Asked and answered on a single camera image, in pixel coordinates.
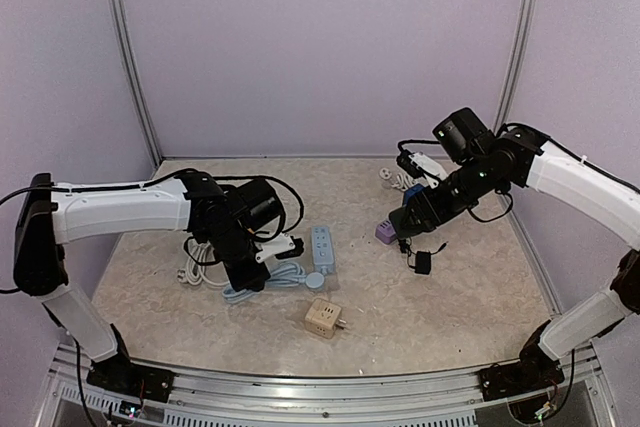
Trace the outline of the beige cube socket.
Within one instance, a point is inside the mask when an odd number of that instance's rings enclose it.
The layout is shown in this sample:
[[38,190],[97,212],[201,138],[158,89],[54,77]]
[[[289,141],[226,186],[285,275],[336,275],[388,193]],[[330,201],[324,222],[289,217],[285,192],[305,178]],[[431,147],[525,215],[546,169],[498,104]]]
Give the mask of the beige cube socket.
[[305,329],[324,339],[332,339],[338,330],[346,330],[341,306],[326,299],[315,298],[304,318]]

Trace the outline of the purple power strip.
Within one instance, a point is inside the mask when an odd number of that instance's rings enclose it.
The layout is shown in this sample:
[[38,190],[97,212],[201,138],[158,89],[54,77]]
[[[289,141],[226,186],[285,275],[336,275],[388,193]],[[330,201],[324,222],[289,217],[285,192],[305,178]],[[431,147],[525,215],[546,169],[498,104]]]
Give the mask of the purple power strip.
[[380,222],[374,232],[375,237],[385,245],[390,245],[397,240],[396,231],[389,220]]

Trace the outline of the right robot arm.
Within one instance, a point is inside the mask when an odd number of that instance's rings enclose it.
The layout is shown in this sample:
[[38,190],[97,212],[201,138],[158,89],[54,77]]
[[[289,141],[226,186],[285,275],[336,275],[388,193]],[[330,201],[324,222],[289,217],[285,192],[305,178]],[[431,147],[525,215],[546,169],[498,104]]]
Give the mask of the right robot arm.
[[450,114],[433,130],[434,140],[457,170],[443,175],[428,157],[401,149],[398,166],[431,185],[389,215],[400,239],[407,239],[470,212],[489,192],[509,195],[512,186],[553,197],[597,221],[630,248],[616,276],[604,288],[541,326],[513,366],[511,380],[523,391],[546,379],[552,362],[603,335],[639,311],[639,190],[527,125],[506,124],[492,132],[468,107]]

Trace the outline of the blue cube socket adapter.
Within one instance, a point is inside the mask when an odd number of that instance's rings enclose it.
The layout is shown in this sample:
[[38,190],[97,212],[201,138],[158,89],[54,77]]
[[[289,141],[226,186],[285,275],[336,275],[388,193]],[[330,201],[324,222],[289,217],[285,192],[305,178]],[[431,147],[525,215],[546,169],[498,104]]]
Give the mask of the blue cube socket adapter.
[[425,188],[425,186],[422,185],[422,184],[416,184],[416,185],[408,188],[403,193],[402,205],[405,206],[415,194],[421,192],[424,188]]

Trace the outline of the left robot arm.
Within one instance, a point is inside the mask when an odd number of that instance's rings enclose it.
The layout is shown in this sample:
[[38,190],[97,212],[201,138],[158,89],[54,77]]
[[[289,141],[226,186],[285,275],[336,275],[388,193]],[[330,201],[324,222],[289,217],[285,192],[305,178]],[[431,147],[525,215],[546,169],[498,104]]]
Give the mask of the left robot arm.
[[115,328],[70,282],[65,245],[101,235],[184,231],[213,249],[213,261],[224,266],[236,291],[262,290],[270,277],[266,261],[295,247],[284,231],[284,206],[264,178],[223,187],[208,173],[184,169],[146,182],[75,185],[43,173],[20,192],[25,199],[15,229],[16,288],[39,299],[121,392],[139,383],[139,368]]

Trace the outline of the light blue power strip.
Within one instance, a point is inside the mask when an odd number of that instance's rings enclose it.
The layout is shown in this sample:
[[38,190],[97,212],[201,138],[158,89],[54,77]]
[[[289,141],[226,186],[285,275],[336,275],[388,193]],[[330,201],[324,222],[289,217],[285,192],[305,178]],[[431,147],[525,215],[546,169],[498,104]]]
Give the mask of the light blue power strip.
[[314,270],[323,275],[335,273],[335,252],[328,226],[311,228],[312,262]]

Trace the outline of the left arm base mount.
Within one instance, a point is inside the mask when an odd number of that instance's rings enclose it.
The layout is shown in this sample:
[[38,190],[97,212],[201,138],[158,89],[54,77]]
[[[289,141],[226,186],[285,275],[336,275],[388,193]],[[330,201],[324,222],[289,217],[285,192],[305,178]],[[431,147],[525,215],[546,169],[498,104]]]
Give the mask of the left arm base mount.
[[106,391],[167,403],[175,374],[167,369],[132,362],[124,355],[92,362],[87,382]]

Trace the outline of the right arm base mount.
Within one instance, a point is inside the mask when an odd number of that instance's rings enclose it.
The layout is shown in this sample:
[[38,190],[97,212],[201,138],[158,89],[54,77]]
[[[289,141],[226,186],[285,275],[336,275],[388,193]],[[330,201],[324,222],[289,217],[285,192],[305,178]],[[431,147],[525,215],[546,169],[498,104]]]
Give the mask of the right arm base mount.
[[565,376],[557,358],[551,358],[534,344],[527,344],[517,361],[492,364],[478,372],[484,401],[534,392],[559,386]]

